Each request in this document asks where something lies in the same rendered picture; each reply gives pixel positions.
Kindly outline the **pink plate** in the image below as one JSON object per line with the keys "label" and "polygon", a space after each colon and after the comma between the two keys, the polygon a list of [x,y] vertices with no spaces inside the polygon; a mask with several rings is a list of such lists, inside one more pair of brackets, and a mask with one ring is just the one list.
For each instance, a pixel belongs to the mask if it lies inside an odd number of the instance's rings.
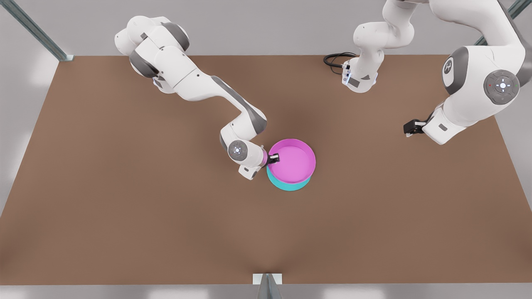
{"label": "pink plate", "polygon": [[278,153],[280,161],[269,164],[267,168],[279,180],[296,184],[312,176],[316,167],[313,149],[297,139],[284,139],[274,144],[268,152]]}

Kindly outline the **blue plate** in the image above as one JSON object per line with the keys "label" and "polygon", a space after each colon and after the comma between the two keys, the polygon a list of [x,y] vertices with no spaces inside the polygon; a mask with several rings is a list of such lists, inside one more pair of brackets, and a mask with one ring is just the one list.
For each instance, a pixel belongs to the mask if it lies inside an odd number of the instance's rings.
{"label": "blue plate", "polygon": [[311,180],[311,177],[312,177],[312,176],[308,177],[307,180],[304,180],[303,182],[292,184],[292,183],[283,182],[279,180],[278,178],[276,178],[272,174],[269,168],[266,168],[266,172],[268,175],[268,179],[271,181],[271,183],[274,186],[276,186],[278,189],[281,189],[283,191],[296,191],[296,190],[302,189],[304,186],[308,184],[308,182]]}

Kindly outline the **silver frame post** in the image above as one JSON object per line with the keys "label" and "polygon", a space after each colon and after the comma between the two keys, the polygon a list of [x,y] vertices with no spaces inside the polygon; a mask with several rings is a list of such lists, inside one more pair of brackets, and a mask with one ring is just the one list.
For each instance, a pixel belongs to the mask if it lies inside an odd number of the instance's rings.
{"label": "silver frame post", "polygon": [[59,62],[70,62],[74,55],[66,54],[27,13],[15,2],[15,0],[0,0],[0,5],[6,9],[38,42],[42,44]]}
{"label": "silver frame post", "polygon": [[517,25],[500,0],[482,0],[479,24],[474,27],[481,32],[486,45],[532,47],[521,34]]}
{"label": "silver frame post", "polygon": [[253,284],[259,285],[258,299],[283,299],[278,284],[282,274],[253,274]]}

